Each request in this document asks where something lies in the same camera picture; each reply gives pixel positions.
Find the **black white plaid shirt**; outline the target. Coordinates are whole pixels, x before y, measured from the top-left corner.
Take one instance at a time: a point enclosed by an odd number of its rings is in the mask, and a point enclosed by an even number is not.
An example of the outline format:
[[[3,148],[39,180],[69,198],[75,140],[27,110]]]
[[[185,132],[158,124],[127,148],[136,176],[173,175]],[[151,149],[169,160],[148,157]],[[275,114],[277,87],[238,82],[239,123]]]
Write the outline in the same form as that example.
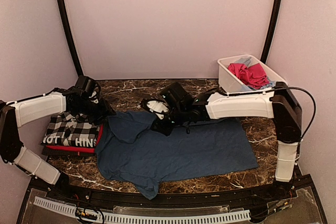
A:
[[[103,126],[91,124],[84,114],[76,116],[64,112],[50,117],[43,145],[95,148]]]

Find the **blue garment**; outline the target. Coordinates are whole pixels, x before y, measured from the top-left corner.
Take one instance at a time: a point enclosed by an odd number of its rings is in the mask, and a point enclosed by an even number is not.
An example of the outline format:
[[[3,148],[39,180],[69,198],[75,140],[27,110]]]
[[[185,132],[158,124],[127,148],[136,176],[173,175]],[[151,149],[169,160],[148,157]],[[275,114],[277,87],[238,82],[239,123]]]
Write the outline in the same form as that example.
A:
[[[169,136],[151,130],[155,115],[118,112],[103,126],[97,166],[107,180],[131,182],[147,199],[162,182],[221,175],[258,166],[241,123],[235,118],[198,122],[187,133]]]

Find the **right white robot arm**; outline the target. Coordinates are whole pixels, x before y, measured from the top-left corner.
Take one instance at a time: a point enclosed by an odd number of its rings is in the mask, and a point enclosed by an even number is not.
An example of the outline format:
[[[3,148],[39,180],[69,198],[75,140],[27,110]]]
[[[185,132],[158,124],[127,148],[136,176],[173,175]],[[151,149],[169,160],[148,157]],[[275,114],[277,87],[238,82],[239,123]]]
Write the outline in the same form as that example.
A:
[[[313,112],[308,125],[302,127],[303,109],[294,95],[300,91],[310,97]],[[299,159],[300,143],[310,129],[317,112],[317,105],[310,92],[276,82],[274,87],[263,90],[228,92],[213,88],[197,96],[174,82],[160,92],[160,99],[144,99],[141,107],[156,115],[151,129],[170,135],[177,126],[188,128],[191,124],[231,118],[253,118],[272,121],[278,142],[276,182],[268,188],[273,200],[288,191]]]

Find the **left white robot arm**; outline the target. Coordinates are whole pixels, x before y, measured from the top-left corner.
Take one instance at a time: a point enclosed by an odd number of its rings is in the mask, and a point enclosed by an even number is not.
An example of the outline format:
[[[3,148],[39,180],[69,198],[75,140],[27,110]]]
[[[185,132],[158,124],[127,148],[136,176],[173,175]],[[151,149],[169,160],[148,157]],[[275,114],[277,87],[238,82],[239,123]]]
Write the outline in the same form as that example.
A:
[[[33,147],[42,139],[47,119],[63,112],[87,115],[93,124],[99,124],[115,113],[104,98],[95,93],[86,95],[76,89],[56,88],[20,101],[1,101],[1,160],[54,185],[54,193],[61,200],[69,201],[74,197],[74,189],[60,180],[61,172]]]

